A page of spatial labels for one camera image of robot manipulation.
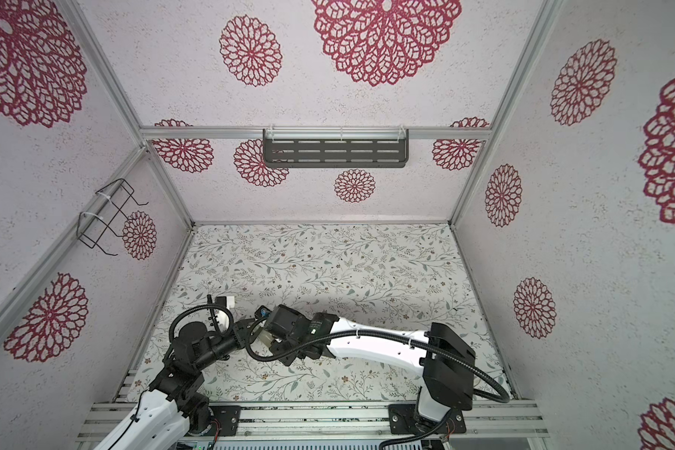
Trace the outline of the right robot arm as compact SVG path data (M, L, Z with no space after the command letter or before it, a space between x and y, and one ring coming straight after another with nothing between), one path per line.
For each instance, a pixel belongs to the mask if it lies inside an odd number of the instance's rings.
M358 324L330 313L308 318L281 305L262 329L271 354L283 365L298 359L358 358L408 371L420 379L417 414L438 420L449 408L470 411L476 352L451 327L435 322L427 331L393 331Z

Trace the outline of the white remote control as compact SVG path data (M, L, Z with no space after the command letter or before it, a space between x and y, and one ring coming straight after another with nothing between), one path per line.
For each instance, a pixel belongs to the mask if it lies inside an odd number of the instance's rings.
M253 343L258 346L259 350L265 350L266 352L271 353L270 347L274 342L274 337L272 334L266 332L264 328L260 325L253 332Z

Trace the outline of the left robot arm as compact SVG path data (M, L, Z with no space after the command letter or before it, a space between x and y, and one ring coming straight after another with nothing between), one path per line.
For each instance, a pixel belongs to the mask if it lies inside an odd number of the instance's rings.
M235 322L221 335L202 322L183 326L169 346L163 369L99 449L176 449L186 437L234 437L239 406L215 407L199 392L204 370L253 343L253 321Z

